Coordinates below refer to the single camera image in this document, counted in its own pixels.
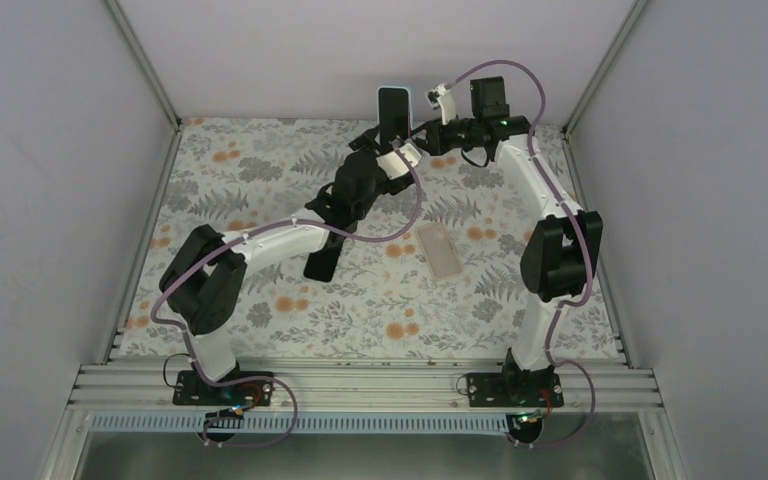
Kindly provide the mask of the cream phone case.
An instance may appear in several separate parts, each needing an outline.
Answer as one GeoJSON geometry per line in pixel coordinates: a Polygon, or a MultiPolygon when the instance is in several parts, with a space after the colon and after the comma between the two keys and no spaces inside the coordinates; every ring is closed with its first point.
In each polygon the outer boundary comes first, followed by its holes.
{"type": "Polygon", "coordinates": [[[442,223],[420,226],[417,229],[417,237],[434,279],[446,279],[462,273],[462,263],[454,243],[442,223]]]}

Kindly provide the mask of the black smartphone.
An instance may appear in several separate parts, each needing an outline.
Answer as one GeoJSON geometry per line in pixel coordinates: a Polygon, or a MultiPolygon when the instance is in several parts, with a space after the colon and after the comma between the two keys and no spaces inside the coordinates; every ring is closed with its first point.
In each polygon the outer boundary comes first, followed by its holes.
{"type": "Polygon", "coordinates": [[[306,279],[329,283],[335,275],[343,243],[325,246],[308,256],[303,276],[306,279]]]}

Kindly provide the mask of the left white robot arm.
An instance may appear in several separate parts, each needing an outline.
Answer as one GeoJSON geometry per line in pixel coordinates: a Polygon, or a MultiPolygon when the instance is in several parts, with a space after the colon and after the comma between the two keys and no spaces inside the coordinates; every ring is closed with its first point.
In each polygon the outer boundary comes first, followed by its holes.
{"type": "Polygon", "coordinates": [[[305,254],[305,276],[333,278],[348,240],[371,243],[357,226],[383,195],[419,186],[423,158],[414,142],[379,143],[368,131],[350,145],[351,154],[333,182],[291,216],[249,230],[219,232],[205,224],[185,240],[161,277],[153,322],[180,330],[199,392],[215,405],[230,402],[238,385],[271,383],[270,375],[245,374],[224,332],[249,273],[305,254]]]}

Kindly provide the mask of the phone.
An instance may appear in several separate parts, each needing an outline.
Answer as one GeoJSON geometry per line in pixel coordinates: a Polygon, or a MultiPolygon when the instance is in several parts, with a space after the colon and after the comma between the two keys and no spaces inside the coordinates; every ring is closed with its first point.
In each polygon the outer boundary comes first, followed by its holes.
{"type": "Polygon", "coordinates": [[[379,142],[390,145],[407,139],[412,130],[412,97],[404,86],[380,86],[377,90],[379,142]]]}

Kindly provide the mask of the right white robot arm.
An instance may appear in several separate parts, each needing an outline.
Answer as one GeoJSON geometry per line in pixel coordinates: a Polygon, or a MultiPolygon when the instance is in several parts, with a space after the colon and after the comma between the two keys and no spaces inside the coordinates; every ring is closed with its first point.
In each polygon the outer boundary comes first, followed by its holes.
{"type": "Polygon", "coordinates": [[[532,123],[511,115],[502,77],[471,81],[469,118],[457,116],[452,88],[443,83],[426,93],[440,117],[421,126],[425,136],[419,145],[432,155],[483,149],[487,162],[501,168],[537,216],[520,260],[530,294],[520,332],[500,372],[467,374],[466,394],[478,408],[560,405],[552,338],[566,308],[586,302],[592,292],[603,221],[562,189],[532,123]]]}

